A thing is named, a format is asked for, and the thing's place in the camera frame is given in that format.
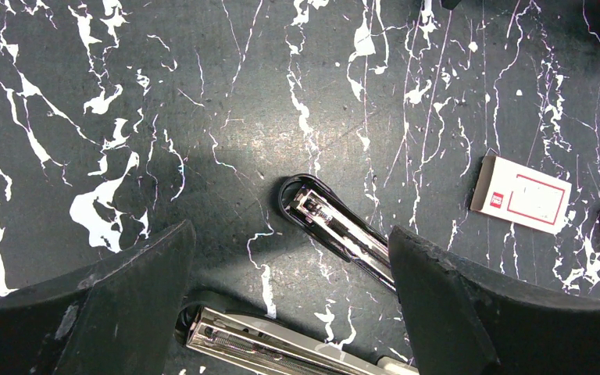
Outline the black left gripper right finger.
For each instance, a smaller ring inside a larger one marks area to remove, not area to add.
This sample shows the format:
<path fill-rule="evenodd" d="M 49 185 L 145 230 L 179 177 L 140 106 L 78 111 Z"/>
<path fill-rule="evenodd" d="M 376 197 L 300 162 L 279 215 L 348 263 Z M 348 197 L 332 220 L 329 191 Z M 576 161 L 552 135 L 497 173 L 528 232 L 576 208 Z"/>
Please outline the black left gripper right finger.
<path fill-rule="evenodd" d="M 388 253 L 421 374 L 600 374 L 600 301 L 517 280 L 401 227 Z"/>

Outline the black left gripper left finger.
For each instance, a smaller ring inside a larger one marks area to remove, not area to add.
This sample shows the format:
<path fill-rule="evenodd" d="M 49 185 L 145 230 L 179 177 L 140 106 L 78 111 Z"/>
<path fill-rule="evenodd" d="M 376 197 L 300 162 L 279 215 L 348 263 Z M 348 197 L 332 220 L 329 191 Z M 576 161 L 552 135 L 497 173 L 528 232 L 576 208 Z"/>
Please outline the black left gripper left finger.
<path fill-rule="evenodd" d="M 185 220 L 0 298 L 0 374 L 161 374 L 195 241 Z"/>

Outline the red white staple box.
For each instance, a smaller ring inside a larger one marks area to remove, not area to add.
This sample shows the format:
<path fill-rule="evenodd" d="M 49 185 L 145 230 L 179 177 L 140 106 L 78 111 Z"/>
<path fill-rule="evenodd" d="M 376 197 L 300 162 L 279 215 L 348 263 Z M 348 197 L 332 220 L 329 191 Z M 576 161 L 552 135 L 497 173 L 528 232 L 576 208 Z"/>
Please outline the red white staple box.
<path fill-rule="evenodd" d="M 566 225 L 572 184 L 504 159 L 483 158 L 470 210 L 511 223 L 559 233 Z"/>

